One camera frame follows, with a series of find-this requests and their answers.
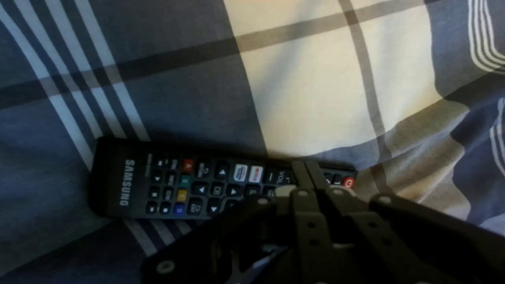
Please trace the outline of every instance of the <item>bedspread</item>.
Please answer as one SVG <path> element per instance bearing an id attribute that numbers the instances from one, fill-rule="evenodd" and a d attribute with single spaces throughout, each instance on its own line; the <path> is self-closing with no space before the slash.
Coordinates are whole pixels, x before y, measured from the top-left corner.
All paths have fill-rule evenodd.
<path id="1" fill-rule="evenodd" d="M 139 283 L 196 223 L 87 205 L 96 137 L 349 163 L 505 235 L 505 2 L 2 0 L 0 283 Z"/>

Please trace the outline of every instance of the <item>white stripe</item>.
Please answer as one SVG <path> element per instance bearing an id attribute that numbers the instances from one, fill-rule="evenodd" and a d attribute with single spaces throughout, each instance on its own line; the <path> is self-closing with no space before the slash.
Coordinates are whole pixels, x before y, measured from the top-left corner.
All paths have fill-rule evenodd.
<path id="1" fill-rule="evenodd" d="M 112 82 L 112 89 L 115 90 L 129 123 L 133 125 L 136 134 L 139 139 L 142 141 L 150 141 L 147 130 L 140 120 L 140 115 L 134 106 L 134 103 L 131 101 L 129 92 L 123 84 L 123 79 L 115 66 L 115 60 L 112 57 L 112 52 L 109 49 L 109 44 L 106 41 L 104 33 L 101 32 L 101 27 L 95 18 L 95 13 L 90 6 L 88 0 L 76 0 L 77 10 L 82 16 L 84 25 L 88 30 L 93 46 L 98 52 L 98 57 L 107 73 L 109 81 Z"/>
<path id="2" fill-rule="evenodd" d="M 133 234 L 133 237 L 137 240 L 137 243 L 140 243 L 140 248 L 144 249 L 145 256 L 151 256 L 156 253 L 153 242 L 148 238 L 148 235 L 137 221 L 125 219 L 125 224 Z"/>
<path id="3" fill-rule="evenodd" d="M 114 133 L 114 136 L 117 137 L 126 137 L 121 125 L 118 123 L 112 106 L 109 104 L 106 93 L 103 92 L 103 89 L 99 87 L 98 79 L 95 77 L 93 73 L 90 73 L 91 66 L 80 47 L 80 43 L 76 36 L 76 32 L 68 19 L 68 16 L 65 14 L 65 10 L 60 3 L 60 0 L 46 0 L 49 13 L 52 14 L 62 38 L 65 41 L 65 44 L 68 46 L 69 54 L 73 55 L 79 71 L 85 71 L 84 74 L 84 81 L 85 84 L 90 87 L 93 98 L 96 100 L 101 112 L 104 114 L 107 125 L 110 128 L 110 131 Z"/>
<path id="4" fill-rule="evenodd" d="M 151 221 L 151 224 L 164 245 L 170 245 L 175 242 L 172 232 L 167 229 L 167 226 L 163 221 Z"/>
<path id="5" fill-rule="evenodd" d="M 95 137 L 103 136 L 101 128 L 99 128 L 88 103 L 84 100 L 82 92 L 79 90 L 74 79 L 69 76 L 69 71 L 68 71 L 66 65 L 63 63 L 62 57 L 58 55 L 57 49 L 54 47 L 47 32 L 44 30 L 44 25 L 41 24 L 39 18 L 33 11 L 32 2 L 16 0 L 14 3 L 17 5 L 22 18 L 28 24 L 28 27 L 33 32 L 33 35 L 36 36 L 36 40 L 44 47 L 46 54 L 50 57 L 50 60 L 57 66 L 58 73 L 63 77 L 63 82 L 71 90 L 71 95 L 76 100 L 76 104 L 80 109 L 82 115 L 85 117 L 85 122 L 88 123 L 93 136 Z"/>
<path id="6" fill-rule="evenodd" d="M 494 38 L 494 35 L 491 33 L 491 30 L 489 30 L 489 25 L 492 25 L 491 22 L 489 22 L 489 18 L 488 16 L 491 16 L 491 14 L 486 14 L 486 6 L 488 6 L 488 2 L 486 0 L 478 0 L 480 2 L 480 5 L 478 5 L 478 24 L 480 24 L 480 33 L 481 33 L 481 36 L 483 36 L 483 51 L 484 51 L 484 55 L 488 55 L 488 59 L 492 62 L 492 63 L 495 63 L 495 65 L 499 65 L 500 68 L 502 68 L 502 65 L 505 63 L 505 62 L 502 62 L 499 57 L 495 57 L 492 52 L 491 52 L 491 38 Z"/>
<path id="7" fill-rule="evenodd" d="M 41 22 L 39 22 L 39 19 L 36 18 L 36 14 L 35 14 L 35 11 L 32 10 L 32 6 L 19 5 L 19 8 L 22 10 L 22 13 L 25 13 L 24 18 L 32 18 L 32 19 L 27 19 L 27 22 L 28 22 L 28 25 L 32 25 L 32 29 L 33 29 L 33 24 L 39 24 L 39 25 L 41 25 Z M 87 164 L 87 167 L 88 167 L 88 171 L 90 171 L 90 169 L 91 169 L 91 161 L 93 161 L 93 153 L 91 153 L 90 147 L 87 145 L 85 137 L 82 136 L 82 133 L 80 133 L 80 130 L 79 130 L 79 126 L 77 126 L 73 114 L 69 112 L 69 109 L 68 109 L 68 106 L 65 104 L 63 98 L 58 95 L 58 90 L 57 90 L 54 81 L 50 79 L 50 74 L 49 74 L 47 68 L 46 68 L 44 63 L 39 60 L 39 57 L 36 55 L 36 52 L 33 51 L 33 47 L 30 46 L 30 43 L 28 43 L 28 41 L 25 40 L 25 36 L 22 35 L 22 32 L 20 32 L 20 30 L 16 27 L 16 24 L 8 18 L 8 14 L 5 13 L 3 8 L 2 8 L 2 14 L 0 14 L 0 16 L 2 16 L 2 19 L 3 19 L 3 24 L 8 27 L 8 30 L 13 33 L 14 40 L 16 40 L 17 44 L 20 46 L 20 51 L 25 54 L 25 57 L 27 57 L 28 63 L 32 65 L 32 68 L 35 70 L 38 79 L 41 79 L 41 84 L 43 84 L 46 93 L 49 95 L 49 101 L 52 103 L 54 109 L 57 111 L 60 120 L 63 122 L 66 131 L 68 131 L 69 136 L 73 137 L 74 145 L 77 147 L 77 150 L 79 150 L 84 163 Z M 63 33 L 63 38 L 65 38 L 65 30 L 66 30 L 66 32 L 69 30 L 71 35 L 74 35 L 73 30 L 71 30 L 71 27 L 65 27 L 65 24 L 69 25 L 66 16 L 62 16 L 60 19 L 63 19 L 63 29 L 62 29 L 62 25 L 58 25 L 58 27 L 60 27 L 60 32 Z M 57 55 L 57 51 L 54 49 L 54 46 L 52 46 L 50 40 L 49 40 L 47 33 L 46 33 L 44 30 L 33 30 L 33 32 L 35 32 L 35 33 L 39 33 L 39 35 L 38 35 L 38 40 L 41 41 L 43 47 L 46 49 L 46 52 L 49 54 L 49 57 L 52 59 L 52 62 L 55 63 L 57 70 L 58 70 L 60 73 L 68 73 L 63 60 Z M 69 46 L 69 49 L 71 49 L 71 51 L 76 51 L 74 47 L 80 51 L 80 54 L 79 54 L 79 52 L 77 52 L 77 54 L 73 54 L 74 60 L 76 60 L 76 55 L 82 55 L 84 60 L 82 60 L 80 63 L 84 63 L 84 66 L 85 66 L 85 65 L 88 66 L 88 63 L 87 63 L 87 60 L 85 60 L 85 57 L 84 57 L 84 52 L 82 52 L 82 49 L 80 49 L 80 46 L 79 46 L 79 43 L 77 43 L 76 35 L 74 35 L 74 40 L 73 40 L 73 46 Z M 96 77 L 95 77 L 95 76 L 91 76 L 91 77 L 88 77 L 88 79 L 90 79 L 90 81 L 87 81 L 88 85 L 90 85 L 90 84 L 91 84 L 91 85 L 95 84 L 95 85 L 98 87 L 98 82 L 96 82 Z M 77 90 L 76 85 L 73 85 L 74 81 L 65 81 L 65 82 L 69 84 L 68 87 L 69 87 L 71 90 Z M 95 95 L 95 100 L 99 103 L 101 111 L 106 112 L 104 115 L 109 117 L 107 114 L 112 114 L 112 117 L 109 117 L 109 120 L 107 120 L 110 130 L 112 130 L 117 136 L 121 136 L 121 137 L 123 137 L 125 133 L 123 133 L 121 126 L 117 123 L 117 118 L 114 117 L 114 112 L 112 112 L 110 104 L 106 101 L 104 93 L 103 93 L 101 90 L 96 90 L 96 89 L 95 89 L 95 93 L 93 93 L 93 95 Z M 99 130 L 99 125 L 98 125 L 98 123 L 95 125 L 93 134 L 95 134 L 95 137 L 96 137 L 98 134 L 101 134 L 101 130 Z M 140 248 L 144 249 L 145 254 L 153 254 L 153 253 L 156 251 L 156 249 L 155 249 L 155 245 L 151 243 L 151 240 L 147 237 L 147 234 L 144 232 L 144 229 L 142 229 L 136 221 L 125 221 L 125 224 L 126 224 L 126 227 L 131 231 L 131 234 L 134 235 L 134 238 L 137 240 L 137 243 L 140 245 Z"/>
<path id="8" fill-rule="evenodd" d="M 484 43 L 483 38 L 486 41 L 486 32 L 481 32 L 483 27 L 480 27 L 481 21 L 483 21 L 483 2 L 478 0 L 469 0 L 469 40 L 470 40 L 470 55 L 472 55 L 472 62 L 480 68 L 484 70 L 488 73 L 497 73 L 497 74 L 505 74 L 505 71 L 502 71 L 502 65 L 495 63 L 495 62 L 489 62 L 488 57 L 489 54 L 484 54 Z"/>
<path id="9" fill-rule="evenodd" d="M 25 55 L 27 62 L 30 63 L 35 76 L 39 79 L 46 95 L 52 107 L 55 109 L 60 122 L 63 123 L 66 133 L 69 134 L 71 141 L 74 142 L 84 164 L 91 169 L 93 153 L 90 145 L 85 142 L 73 114 L 68 111 L 66 103 L 63 101 L 57 85 L 50 79 L 47 68 L 44 66 L 43 60 L 36 55 L 35 49 L 30 46 L 28 40 L 14 24 L 14 21 L 8 16 L 0 3 L 0 21 L 6 27 L 6 30 L 13 35 L 14 41 L 17 43 L 20 52 Z"/>
<path id="10" fill-rule="evenodd" d="M 500 54 L 497 49 L 495 49 L 495 43 L 494 43 L 494 27 L 492 27 L 492 22 L 491 22 L 491 13 L 489 13 L 489 5 L 488 5 L 488 0 L 486 0 L 486 5 L 484 5 L 484 19 L 486 19 L 486 24 L 488 24 L 488 30 L 489 30 L 489 38 L 491 38 L 491 54 L 495 57 L 495 59 L 500 59 L 500 60 L 505 60 L 505 55 Z"/>
<path id="11" fill-rule="evenodd" d="M 186 235 L 188 232 L 191 232 L 191 227 L 188 226 L 186 221 L 175 221 L 180 234 Z"/>

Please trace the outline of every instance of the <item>plaid blanket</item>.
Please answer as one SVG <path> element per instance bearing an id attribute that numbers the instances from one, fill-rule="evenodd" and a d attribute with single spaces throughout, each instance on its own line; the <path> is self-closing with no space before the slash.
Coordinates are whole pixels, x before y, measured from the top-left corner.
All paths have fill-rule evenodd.
<path id="1" fill-rule="evenodd" d="M 196 223 L 87 207 L 95 139 L 358 169 L 505 234 L 505 2 L 2 0 L 0 283 L 139 283 Z"/>

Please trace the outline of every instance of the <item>black remote control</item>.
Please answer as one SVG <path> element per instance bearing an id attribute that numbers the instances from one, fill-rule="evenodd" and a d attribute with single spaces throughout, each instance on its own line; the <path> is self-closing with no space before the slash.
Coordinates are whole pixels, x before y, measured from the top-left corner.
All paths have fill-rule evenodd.
<path id="1" fill-rule="evenodd" d="M 322 167 L 352 188 L 355 172 Z M 297 185 L 289 161 L 101 137 L 88 201 L 95 213 L 129 219 L 208 219 L 251 196 Z"/>

